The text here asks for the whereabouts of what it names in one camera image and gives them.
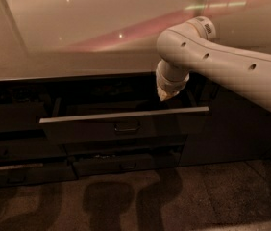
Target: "screw hole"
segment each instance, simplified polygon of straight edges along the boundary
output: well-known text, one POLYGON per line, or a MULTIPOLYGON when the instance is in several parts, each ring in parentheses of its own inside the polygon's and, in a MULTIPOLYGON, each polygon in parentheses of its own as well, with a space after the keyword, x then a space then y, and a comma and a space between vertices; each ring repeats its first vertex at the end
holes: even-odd
POLYGON ((249 70, 254 70, 255 68, 257 68, 257 65, 256 64, 252 64, 252 65, 250 65, 249 70))

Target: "closed drawer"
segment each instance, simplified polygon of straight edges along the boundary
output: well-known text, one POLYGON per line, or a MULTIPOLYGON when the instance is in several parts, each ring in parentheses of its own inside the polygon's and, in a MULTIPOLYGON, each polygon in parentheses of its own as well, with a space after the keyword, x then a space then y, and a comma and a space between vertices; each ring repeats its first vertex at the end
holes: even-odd
POLYGON ((67 155, 97 155, 130 153, 142 150, 154 150, 158 147, 184 146, 186 135, 173 135, 153 138, 133 138, 117 141, 98 141, 85 143, 70 143, 64 146, 67 155))
POLYGON ((175 167, 178 165, 179 158, 180 153, 109 156, 104 158, 80 159, 78 162, 73 163, 73 166, 78 176, 86 176, 175 167))
POLYGON ((62 147, 50 144, 46 138, 0 141, 0 162, 54 158, 65 155, 62 147))
POLYGON ((0 133, 38 129, 45 116, 43 102, 0 104, 0 133))
POLYGON ((208 107, 100 115, 71 115, 43 118, 40 125, 56 144, 110 141, 199 133, 208 107))
POLYGON ((66 162, 32 163, 0 167, 0 187, 75 180, 72 166, 66 162))

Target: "white robotic arm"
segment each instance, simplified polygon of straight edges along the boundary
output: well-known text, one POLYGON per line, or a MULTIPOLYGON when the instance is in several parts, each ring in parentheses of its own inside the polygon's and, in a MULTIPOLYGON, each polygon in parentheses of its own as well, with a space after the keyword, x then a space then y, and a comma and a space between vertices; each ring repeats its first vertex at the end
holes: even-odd
POLYGON ((160 34, 157 49, 162 61, 156 70, 160 99, 178 94, 194 71, 271 112, 271 55, 210 42, 215 35, 205 17, 160 34))

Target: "tiled floor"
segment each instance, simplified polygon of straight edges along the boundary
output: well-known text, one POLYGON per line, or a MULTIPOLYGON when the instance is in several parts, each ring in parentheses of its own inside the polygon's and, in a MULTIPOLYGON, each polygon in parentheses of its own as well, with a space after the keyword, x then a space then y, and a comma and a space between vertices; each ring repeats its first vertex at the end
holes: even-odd
POLYGON ((0 189, 0 230, 271 231, 271 161, 0 189))

